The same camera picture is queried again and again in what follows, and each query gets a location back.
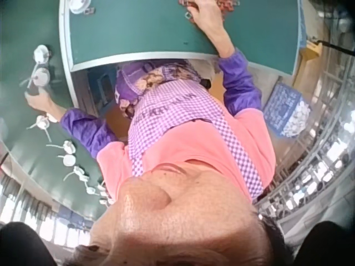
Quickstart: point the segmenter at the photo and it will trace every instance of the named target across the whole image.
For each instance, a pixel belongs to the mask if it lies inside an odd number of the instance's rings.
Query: yellow object
[[[306,69],[307,61],[312,60],[314,58],[318,58],[319,56],[321,56],[322,49],[323,49],[323,45],[321,43],[314,44],[310,41],[307,41],[307,46],[300,50],[300,54],[301,54],[302,59],[301,59],[300,66],[298,67],[296,78],[292,84],[292,86],[296,90],[298,89],[298,87],[301,83],[303,73],[305,72],[305,69]]]

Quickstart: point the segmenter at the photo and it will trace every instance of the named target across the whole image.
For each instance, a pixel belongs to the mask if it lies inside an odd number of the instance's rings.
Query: green table
[[[216,54],[178,0],[92,0],[95,14],[70,13],[65,41],[71,71],[152,58]],[[66,7],[66,16],[70,12]],[[292,75],[298,54],[298,0],[241,0],[225,27],[251,65]]]
[[[39,44],[47,45],[53,53],[49,69],[56,80],[51,83],[54,100],[65,107],[72,106],[60,56],[58,7],[59,0],[1,3],[0,117],[8,128],[3,141],[22,169],[54,200],[85,217],[97,219],[106,209],[99,204],[99,197],[86,194],[84,183],[74,176],[63,182],[63,177],[73,169],[65,167],[56,157],[64,151],[46,147],[44,131],[26,130],[39,112],[27,105],[26,86],[19,87],[19,83],[30,76],[35,65],[33,51]],[[62,145],[69,139],[58,124],[51,124],[49,134],[54,144]],[[77,163],[90,176],[89,184],[95,185],[101,178],[100,169],[79,143],[76,146]]]

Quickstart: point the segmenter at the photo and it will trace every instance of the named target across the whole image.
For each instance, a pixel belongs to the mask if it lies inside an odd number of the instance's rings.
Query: window
[[[80,230],[79,245],[88,245],[90,242],[90,233],[88,231]]]
[[[15,201],[13,201],[11,197],[8,197],[6,199],[4,209],[2,209],[0,222],[9,223],[11,221],[11,216],[14,208],[15,208]]]
[[[26,217],[24,219],[24,223],[30,226],[33,230],[37,229],[37,219],[33,216],[29,211],[26,213]]]
[[[68,227],[57,219],[54,234],[54,244],[65,245],[65,239],[67,237]]]
[[[44,240],[51,241],[54,230],[54,219],[47,217],[40,225],[39,236]]]
[[[16,206],[15,214],[12,219],[13,222],[19,222],[21,220],[21,214],[22,214],[22,206],[21,205],[22,205],[22,201],[19,201]]]
[[[79,244],[79,230],[70,228],[68,232],[67,247],[75,248]]]

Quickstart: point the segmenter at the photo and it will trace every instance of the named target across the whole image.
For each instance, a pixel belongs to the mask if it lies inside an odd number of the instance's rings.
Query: metal railing
[[[260,212],[277,219],[285,218],[322,193],[349,164],[355,138],[354,132],[344,133],[344,124],[351,111],[355,110],[355,88],[351,76],[355,64],[353,57],[346,56],[345,64],[334,68],[332,57],[335,55],[344,59],[342,54],[328,50],[326,67],[319,79],[322,87],[311,104],[313,116],[283,162],[276,167],[269,194],[256,203]],[[338,146],[346,148],[337,159],[331,160],[330,149]],[[296,151],[301,153],[298,158],[295,157]]]

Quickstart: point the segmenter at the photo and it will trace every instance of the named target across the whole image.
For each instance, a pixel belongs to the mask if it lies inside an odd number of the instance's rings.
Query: wrist
[[[223,29],[220,34],[210,38],[212,44],[215,46],[220,58],[228,58],[235,52],[235,47],[227,33]]]
[[[59,106],[53,101],[48,104],[47,113],[51,114],[58,122],[61,121],[67,110],[64,107]]]

